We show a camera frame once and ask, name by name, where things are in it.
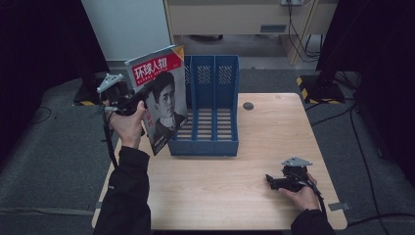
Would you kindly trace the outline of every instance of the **red magazine title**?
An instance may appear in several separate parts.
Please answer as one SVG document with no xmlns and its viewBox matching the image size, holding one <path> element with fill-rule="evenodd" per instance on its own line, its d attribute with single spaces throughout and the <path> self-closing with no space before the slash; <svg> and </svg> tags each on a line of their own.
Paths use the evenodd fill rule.
<svg viewBox="0 0 415 235">
<path fill-rule="evenodd" d="M 155 78 L 162 71 L 171 71 L 181 66 L 181 59 L 175 53 L 154 58 L 132 68 L 135 83 L 140 86 Z"/>
</svg>

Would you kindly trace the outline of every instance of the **black sleeve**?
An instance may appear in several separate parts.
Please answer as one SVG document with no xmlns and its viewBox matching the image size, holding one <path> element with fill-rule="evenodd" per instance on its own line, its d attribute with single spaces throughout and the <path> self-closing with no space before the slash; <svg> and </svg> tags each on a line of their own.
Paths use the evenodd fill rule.
<svg viewBox="0 0 415 235">
<path fill-rule="evenodd" d="M 305 210 L 293 224 L 293 235 L 332 235 L 336 234 L 321 210 Z"/>
<path fill-rule="evenodd" d="M 151 234 L 149 155 L 121 147 L 94 234 Z"/>
</svg>

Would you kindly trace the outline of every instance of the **human hand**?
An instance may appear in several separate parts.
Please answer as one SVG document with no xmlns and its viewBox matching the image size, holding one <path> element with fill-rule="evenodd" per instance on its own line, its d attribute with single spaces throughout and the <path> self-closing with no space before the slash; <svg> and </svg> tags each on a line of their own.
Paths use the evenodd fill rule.
<svg viewBox="0 0 415 235">
<path fill-rule="evenodd" d="M 118 134 L 122 146 L 138 149 L 143 128 L 141 119 L 145 110 L 144 102 L 140 101 L 137 104 L 137 111 L 131 116 L 120 116 L 115 112 L 106 112 L 110 126 L 112 126 Z"/>
<path fill-rule="evenodd" d="M 311 174 L 308 173 L 307 176 L 310 181 L 317 184 L 317 180 Z M 305 210 L 320 210 L 317 196 L 308 186 L 303 186 L 297 193 L 285 188 L 279 188 L 278 192 L 290 198 L 302 212 Z"/>
</svg>

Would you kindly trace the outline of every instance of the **blue file organizer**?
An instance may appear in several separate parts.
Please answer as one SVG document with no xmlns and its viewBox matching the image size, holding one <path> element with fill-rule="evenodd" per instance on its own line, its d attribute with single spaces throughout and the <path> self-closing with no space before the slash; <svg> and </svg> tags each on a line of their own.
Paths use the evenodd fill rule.
<svg viewBox="0 0 415 235">
<path fill-rule="evenodd" d="M 172 156 L 236 156 L 238 56 L 185 56 L 188 122 L 168 142 Z"/>
</svg>

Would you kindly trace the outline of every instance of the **book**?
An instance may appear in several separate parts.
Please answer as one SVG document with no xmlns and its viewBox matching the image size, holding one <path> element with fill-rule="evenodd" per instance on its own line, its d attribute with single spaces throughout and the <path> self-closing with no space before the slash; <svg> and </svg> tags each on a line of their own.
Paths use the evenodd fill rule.
<svg viewBox="0 0 415 235">
<path fill-rule="evenodd" d="M 184 48 L 171 45 L 125 65 L 132 88 L 149 91 L 143 121 L 156 155 L 187 122 Z"/>
</svg>

